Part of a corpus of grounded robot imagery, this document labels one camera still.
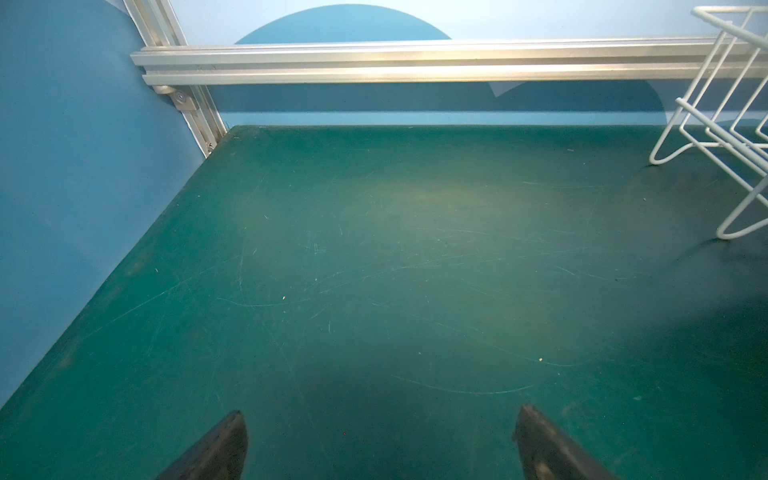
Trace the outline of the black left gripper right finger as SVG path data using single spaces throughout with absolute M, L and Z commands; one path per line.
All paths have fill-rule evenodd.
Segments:
M 614 480 L 616 476 L 532 404 L 517 414 L 517 443 L 527 480 Z

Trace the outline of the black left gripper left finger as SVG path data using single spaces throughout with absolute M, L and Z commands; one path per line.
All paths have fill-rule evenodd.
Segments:
M 232 411 L 156 476 L 167 480 L 238 480 L 248 449 L 245 417 Z

